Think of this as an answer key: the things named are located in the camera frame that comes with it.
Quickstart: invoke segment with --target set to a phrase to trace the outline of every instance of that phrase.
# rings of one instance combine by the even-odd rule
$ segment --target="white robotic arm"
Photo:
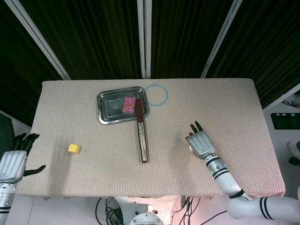
[[[221,157],[215,155],[215,146],[200,124],[195,121],[197,128],[191,124],[195,134],[189,132],[186,137],[191,151],[200,159],[205,159],[206,166],[213,178],[224,192],[229,195],[227,203],[228,214],[235,218],[258,217],[271,220],[300,222],[300,205],[297,199],[289,197],[261,197],[251,199],[240,188]]]
[[[23,176],[29,176],[41,172],[46,166],[36,170],[25,170],[27,156],[34,141],[39,137],[37,134],[16,136],[9,150],[3,154],[0,161],[0,225],[4,225],[14,200],[17,183]]]

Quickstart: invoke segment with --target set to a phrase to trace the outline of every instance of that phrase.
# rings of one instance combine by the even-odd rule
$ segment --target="silver tray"
[[[99,120],[103,124],[118,123],[128,120],[136,120],[136,111],[133,114],[124,113],[123,105],[125,97],[135,97],[142,100],[144,117],[149,115],[147,96],[144,88],[130,87],[103,91],[97,96]]]

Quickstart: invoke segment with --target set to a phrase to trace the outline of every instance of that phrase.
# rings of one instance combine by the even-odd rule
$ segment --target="black curtain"
[[[0,110],[31,126],[42,81],[61,77],[4,1],[0,27]]]
[[[199,78],[232,0],[153,0],[152,78]]]
[[[262,104],[300,83],[300,1],[243,0],[207,73],[254,80]]]
[[[141,78],[136,0],[21,0],[71,79]]]

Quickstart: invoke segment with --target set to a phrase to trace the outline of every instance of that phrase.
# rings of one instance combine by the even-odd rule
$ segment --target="black cable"
[[[295,107],[295,108],[299,108],[300,107],[300,105],[296,105],[293,102],[289,102],[287,100],[283,100],[282,103],[285,104],[285,105],[289,105],[289,106]]]
[[[172,225],[172,223],[173,223],[174,215],[175,215],[176,213],[182,211],[182,210],[185,208],[185,206],[186,206],[187,203],[189,202],[189,199],[190,199],[190,196],[187,197],[187,199],[186,199],[185,202],[183,203],[183,207],[182,207],[180,210],[178,210],[178,211],[171,211],[171,213],[172,213],[172,212],[174,212],[174,213],[173,213],[173,215],[172,215],[172,220],[171,220],[171,224],[170,224],[170,225]]]
[[[193,199],[192,199],[191,205],[189,207],[189,209],[190,209],[189,211],[191,211],[191,212],[187,211],[187,217],[188,217],[188,219],[187,219],[187,225],[191,225],[192,203],[193,203]]]
[[[96,203],[96,208],[95,208],[95,216],[96,216],[96,220],[100,225],[103,225],[102,223],[100,223],[99,218],[97,216],[97,208],[99,205],[99,202],[102,198],[99,198],[98,202]],[[107,225],[124,225],[123,223],[123,214],[122,214],[122,210],[121,208],[117,208],[117,209],[113,209],[111,207],[108,206],[108,204],[113,200],[113,198],[111,198],[109,201],[106,198],[105,200],[105,213],[106,213],[106,223]]]
[[[221,215],[222,213],[225,213],[225,212],[227,212],[227,211],[223,211],[223,212],[220,212],[220,213],[218,213],[218,214],[214,215],[212,218],[210,218],[210,219],[206,220],[204,223],[201,223],[200,225],[203,225],[203,224],[205,224],[205,223],[207,223],[207,222],[211,221],[213,218],[215,218],[215,217],[217,217],[218,215]]]
[[[182,221],[184,221],[185,217],[187,216],[186,214],[187,214],[188,210],[189,210],[189,202],[187,203],[187,210],[184,213],[183,217],[181,218],[181,221],[179,222],[179,225],[182,223]]]
[[[201,199],[201,196],[199,197],[199,200],[198,200],[198,203],[196,205],[196,207],[194,208],[194,210],[192,211],[191,215],[195,212],[195,210],[197,209],[198,205],[199,205],[199,202],[200,202],[200,199]]]
[[[102,223],[100,223],[99,219],[98,219],[98,216],[97,216],[97,208],[98,208],[98,205],[99,205],[99,202],[102,198],[99,198],[98,202],[96,203],[96,208],[95,208],[95,216],[96,216],[96,220],[97,222],[100,224],[100,225],[103,225]]]

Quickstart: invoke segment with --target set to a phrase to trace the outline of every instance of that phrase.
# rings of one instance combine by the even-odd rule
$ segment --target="yellow block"
[[[70,144],[68,152],[78,154],[80,150],[80,146],[78,144]]]

